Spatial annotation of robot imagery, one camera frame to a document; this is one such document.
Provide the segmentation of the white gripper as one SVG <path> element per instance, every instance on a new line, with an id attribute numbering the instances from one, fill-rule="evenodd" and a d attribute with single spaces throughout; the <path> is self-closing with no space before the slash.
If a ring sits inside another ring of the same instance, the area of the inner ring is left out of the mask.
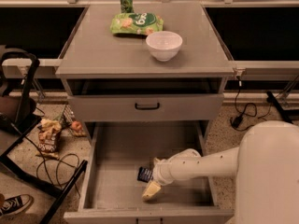
<path id="1" fill-rule="evenodd" d="M 153 159 L 153 180 L 145 187 L 142 193 L 144 202 L 151 200 L 162 188 L 174 181 L 190 180 L 197 177 L 195 173 L 201 160 L 200 153 L 188 148 L 169 159 Z"/>

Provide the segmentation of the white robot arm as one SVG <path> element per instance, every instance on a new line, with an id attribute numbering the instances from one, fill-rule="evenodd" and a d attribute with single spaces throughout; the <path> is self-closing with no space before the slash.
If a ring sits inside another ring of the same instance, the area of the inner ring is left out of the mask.
<path id="1" fill-rule="evenodd" d="M 299 224 L 299 127 L 270 120 L 240 145 L 202 156 L 193 148 L 155 160 L 142 199 L 163 186 L 201 176 L 235 177 L 235 224 Z"/>

